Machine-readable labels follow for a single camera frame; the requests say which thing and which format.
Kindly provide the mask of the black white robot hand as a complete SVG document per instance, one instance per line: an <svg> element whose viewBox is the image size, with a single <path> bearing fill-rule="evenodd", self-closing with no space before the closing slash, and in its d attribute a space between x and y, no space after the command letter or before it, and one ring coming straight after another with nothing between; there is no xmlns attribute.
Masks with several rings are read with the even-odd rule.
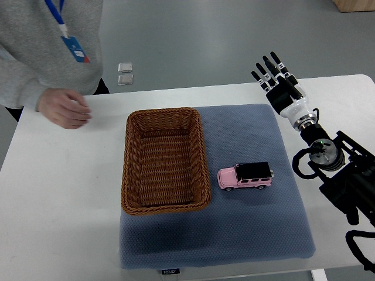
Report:
<svg viewBox="0 0 375 281"><path fill-rule="evenodd" d="M270 52L270 55L276 65L267 56L263 56L262 59L266 68L277 79L278 84L260 63L256 63L255 66L264 76L265 81L255 71L251 72L251 75L266 92L267 100L278 115L289 120L294 129L305 129L309 125L316 124L317 115L309 108L307 96L301 93L299 88L296 88L298 80L291 75L274 52Z"/></svg>

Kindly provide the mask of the grey sweatshirt sleeve forearm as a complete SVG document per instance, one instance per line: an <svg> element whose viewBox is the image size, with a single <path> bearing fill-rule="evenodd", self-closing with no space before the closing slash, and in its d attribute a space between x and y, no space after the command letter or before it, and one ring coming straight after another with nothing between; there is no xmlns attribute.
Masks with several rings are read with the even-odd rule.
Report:
<svg viewBox="0 0 375 281"><path fill-rule="evenodd" d="M14 59L1 46L1 105L37 111L39 100L47 89L30 67Z"/></svg>

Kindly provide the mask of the person's bare hand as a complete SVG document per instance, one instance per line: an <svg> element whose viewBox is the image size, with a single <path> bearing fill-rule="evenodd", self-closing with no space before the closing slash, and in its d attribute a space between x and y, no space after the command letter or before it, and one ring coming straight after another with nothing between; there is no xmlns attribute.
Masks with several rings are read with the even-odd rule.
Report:
<svg viewBox="0 0 375 281"><path fill-rule="evenodd" d="M50 122L77 129L91 119L91 109L83 95L65 88L48 88L40 96L37 111Z"/></svg>

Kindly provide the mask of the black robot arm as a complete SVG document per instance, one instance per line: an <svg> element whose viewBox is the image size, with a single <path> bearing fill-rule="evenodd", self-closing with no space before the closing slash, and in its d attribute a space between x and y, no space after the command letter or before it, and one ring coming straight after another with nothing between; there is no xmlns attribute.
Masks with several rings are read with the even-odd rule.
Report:
<svg viewBox="0 0 375 281"><path fill-rule="evenodd" d="M321 193L357 225L359 213L374 223L374 155L345 133L331 138L319 124L319 110L310 109L299 81L271 52L257 63L254 79L274 111L289 120L307 144L292 159L293 171L302 179L320 178Z"/></svg>

